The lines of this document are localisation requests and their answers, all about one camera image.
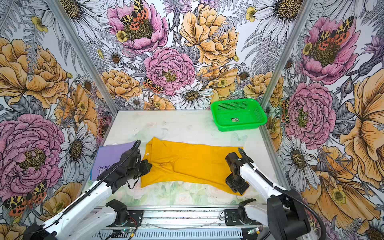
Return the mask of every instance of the green basket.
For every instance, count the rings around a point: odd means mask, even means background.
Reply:
[[[251,98],[217,101],[211,104],[211,111],[222,132],[258,128],[267,121],[260,104]]]

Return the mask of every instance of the pink peony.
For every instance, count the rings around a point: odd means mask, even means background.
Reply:
[[[147,77],[158,86],[164,87],[164,94],[173,96],[175,90],[191,85],[195,79],[195,68],[188,55],[173,48],[159,48],[144,60]]]
[[[310,150],[320,147],[333,131],[336,113],[332,109],[332,96],[320,83],[300,83],[291,96],[285,131],[305,142]]]
[[[123,8],[107,9],[108,24],[111,34],[116,35],[117,42],[121,42],[129,54],[141,54],[146,51],[153,51],[159,46],[164,46],[168,40],[168,22],[166,17],[161,18],[157,13],[155,6],[148,5],[143,0],[144,8],[148,10],[148,19],[140,23],[138,30],[131,30],[130,27],[125,27],[121,22],[121,17],[132,15],[134,5],[128,7],[123,5]]]
[[[0,197],[26,196],[38,184],[55,185],[64,134],[53,122],[36,114],[0,123]]]
[[[305,46],[301,56],[300,70],[304,76],[309,76],[313,81],[322,81],[325,85],[332,84],[341,78],[354,64],[358,54],[353,54],[356,49],[355,43],[358,40],[360,31],[356,29],[356,19],[352,18],[352,24],[344,42],[337,45],[330,40],[325,50],[320,50],[319,33],[328,31],[332,33],[337,30],[343,22],[330,22],[323,17],[315,23],[310,30],[310,35],[304,39]]]

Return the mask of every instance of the yellow flower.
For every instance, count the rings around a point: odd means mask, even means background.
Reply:
[[[101,74],[101,79],[113,99],[119,96],[129,100],[131,97],[140,96],[143,93],[140,82],[123,71],[105,71]],[[99,90],[96,91],[96,94],[99,98],[103,98]]]
[[[175,107],[173,104],[166,98],[161,98],[158,95],[154,95],[152,98],[149,98],[149,106],[146,106],[144,103],[144,109],[151,109],[151,105],[153,108],[159,110],[174,110]]]
[[[0,239],[4,240],[22,240],[26,226],[20,226],[19,223],[14,223],[9,227],[6,223],[0,224]]]
[[[332,199],[338,204],[345,204],[347,202],[346,195],[343,190],[339,190],[338,188],[333,189]]]
[[[53,197],[44,203],[43,209],[47,211],[47,213],[40,215],[39,218],[43,221],[47,221],[51,217],[61,212],[76,199],[80,189],[81,183],[78,182],[70,182],[68,184],[62,185],[59,189],[56,190]]]
[[[60,98],[55,108],[56,123],[65,127],[71,125],[77,130],[81,122],[88,124],[88,130],[96,136],[98,119],[96,105],[91,98],[87,97],[84,88],[80,84],[75,91],[71,91],[70,97]]]
[[[353,158],[359,178],[376,188],[384,177],[384,69],[354,87],[354,104],[346,102],[356,114],[355,126],[348,135],[340,135],[345,153]]]
[[[104,53],[101,51],[101,49],[97,49],[97,53],[99,54],[99,56],[104,59]]]
[[[58,97],[68,94],[67,73],[61,68],[49,50],[37,46],[36,67],[32,71],[31,81],[26,49],[23,40],[14,39],[10,43],[0,38],[0,96],[12,97],[8,104],[20,100],[23,94],[34,96],[43,103],[43,108],[56,104]]]
[[[124,31],[118,31],[118,33],[116,33],[116,37],[122,43],[128,40],[127,34]]]
[[[219,37],[213,36],[226,23],[227,18],[209,5],[200,4],[198,16],[191,11],[184,15],[180,34],[188,40],[187,46],[199,49],[200,63],[223,66],[236,55],[238,32],[234,28]]]
[[[48,28],[46,26],[44,26],[41,22],[41,18],[38,18],[36,16],[32,16],[31,17],[31,20],[32,20],[32,23],[35,24],[37,30],[41,31],[41,32],[48,32]]]
[[[237,68],[229,69],[228,66],[220,68],[217,65],[209,65],[200,68],[196,75],[202,81],[208,82],[206,89],[213,89],[214,94],[210,96],[212,97],[211,103],[225,100],[231,94],[230,92],[236,90],[235,81],[240,83]]]
[[[257,12],[256,8],[255,7],[248,7],[247,8],[247,15],[245,16],[245,18],[247,20],[249,20],[251,23],[254,22],[255,20],[255,17],[254,17],[254,14]]]
[[[375,210],[376,205],[367,197],[361,183],[353,181],[356,171],[352,162],[335,147],[323,146],[319,149],[319,162],[313,166],[320,179],[317,189],[311,187],[302,192],[310,207],[329,221],[336,217],[336,226],[346,228],[356,218],[361,218],[362,225],[358,233],[361,234],[369,228],[368,221],[380,218],[380,211]]]
[[[253,78],[250,79],[251,84],[245,85],[243,88],[244,96],[247,98],[251,97],[253,99],[256,99],[258,96],[263,96],[269,82],[271,81],[272,74],[272,72],[268,72],[266,74],[261,73],[253,76]],[[274,108],[279,105],[280,100],[283,98],[283,83],[284,78],[280,76],[275,88],[273,89],[271,98],[269,99],[269,102]]]
[[[304,54],[304,55],[308,55],[308,54],[311,53],[311,50],[312,50],[312,43],[309,42],[309,43],[307,43],[307,44],[304,46],[304,48],[303,48],[303,54]]]
[[[281,144],[282,131],[280,123],[280,118],[269,117],[267,123],[265,124],[276,151],[280,148]]]

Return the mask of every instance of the white table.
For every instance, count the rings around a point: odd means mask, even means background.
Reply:
[[[143,156],[146,144],[153,137],[191,144],[244,147],[247,155],[257,166],[271,179],[277,181],[259,129],[220,132],[213,122],[210,110],[120,111],[104,146],[140,139],[140,151]],[[248,198],[264,201],[252,187],[243,196],[235,196],[205,184],[178,181],[156,183],[140,188],[139,181],[132,190],[127,185],[120,187],[106,202],[117,199],[127,206],[235,205]]]

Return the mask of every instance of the yellow garment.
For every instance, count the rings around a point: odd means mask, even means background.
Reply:
[[[225,192],[240,195],[225,183],[231,173],[225,157],[231,152],[240,156],[237,147],[161,141],[154,137],[147,144],[143,158],[152,164],[152,168],[141,177],[141,187],[157,182],[184,181],[210,184]]]

